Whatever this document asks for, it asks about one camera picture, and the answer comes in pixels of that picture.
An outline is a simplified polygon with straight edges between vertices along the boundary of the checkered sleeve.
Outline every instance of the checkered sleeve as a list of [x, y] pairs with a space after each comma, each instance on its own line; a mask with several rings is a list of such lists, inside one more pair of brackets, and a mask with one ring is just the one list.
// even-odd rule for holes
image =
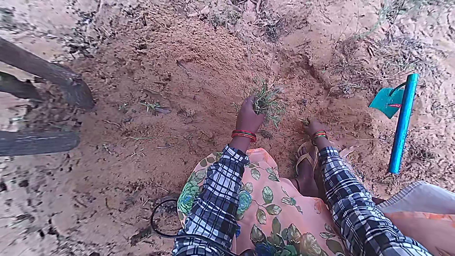
[[[202, 192], [195, 198], [179, 234], [198, 234], [230, 250], [237, 229], [235, 214], [244, 167], [242, 151], [226, 146], [222, 157], [207, 169]], [[175, 240], [173, 255], [223, 255], [216, 247], [196, 238]]]
[[332, 217], [352, 255], [431, 255], [376, 208], [335, 148], [321, 150], [320, 159]]

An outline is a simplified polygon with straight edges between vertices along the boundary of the grey cloth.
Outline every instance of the grey cloth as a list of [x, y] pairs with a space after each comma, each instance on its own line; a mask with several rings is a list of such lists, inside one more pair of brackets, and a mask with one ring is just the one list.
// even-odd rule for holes
[[377, 205], [383, 213], [418, 211], [455, 214], [455, 193], [425, 181], [416, 181]]

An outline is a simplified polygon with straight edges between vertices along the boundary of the sandy soil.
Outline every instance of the sandy soil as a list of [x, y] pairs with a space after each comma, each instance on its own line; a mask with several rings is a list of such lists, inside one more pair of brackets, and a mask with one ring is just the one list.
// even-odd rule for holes
[[[295, 150], [308, 139], [298, 119], [317, 117], [340, 148], [353, 150], [354, 171], [375, 195], [388, 198], [415, 180], [455, 190], [450, 5], [410, 1], [398, 13], [398, 1], [46, 3], [19, 5], [24, 20], [15, 21], [43, 29], [53, 21], [59, 54], [48, 59], [83, 75], [96, 108], [71, 108], [55, 86], [40, 84], [52, 100], [27, 121], [10, 123], [23, 113], [4, 114], [2, 129], [75, 130], [81, 144], [68, 153], [2, 159], [2, 255], [170, 254], [173, 241], [150, 231], [151, 209], [229, 142], [233, 103], [258, 77], [285, 89], [279, 129], [264, 127], [254, 145], [274, 157], [281, 176], [292, 177]], [[34, 9], [42, 6], [46, 19]], [[15, 30], [3, 25], [2, 35], [47, 52], [27, 42], [48, 34]], [[69, 43], [79, 47], [63, 47]], [[391, 175], [397, 117], [367, 106], [414, 69], [422, 79], [403, 167]], [[147, 111], [145, 101], [167, 111]], [[176, 232], [178, 219], [163, 213], [159, 226]]]

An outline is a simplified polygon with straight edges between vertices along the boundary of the bangle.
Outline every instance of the bangle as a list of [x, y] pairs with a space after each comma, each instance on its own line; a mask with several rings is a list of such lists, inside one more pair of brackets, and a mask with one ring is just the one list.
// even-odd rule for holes
[[325, 137], [326, 139], [329, 139], [327, 133], [324, 130], [319, 130], [313, 135], [313, 138], [311, 139], [313, 145], [316, 145], [315, 140], [320, 137]]
[[251, 139], [251, 142], [256, 142], [256, 135], [252, 132], [249, 131], [244, 131], [244, 130], [233, 130], [231, 138], [234, 138], [235, 136], [243, 136]]

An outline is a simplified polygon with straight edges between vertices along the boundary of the peach floral dress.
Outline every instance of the peach floral dress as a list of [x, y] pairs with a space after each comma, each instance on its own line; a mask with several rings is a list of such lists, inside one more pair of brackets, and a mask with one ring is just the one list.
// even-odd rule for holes
[[[265, 149], [250, 149], [246, 154], [250, 164], [242, 178], [232, 252], [255, 249], [258, 255], [270, 256], [348, 255], [321, 199], [302, 196], [290, 180], [280, 178], [276, 162]], [[200, 161], [185, 184], [177, 204], [183, 226], [207, 168], [221, 155], [216, 152]]]

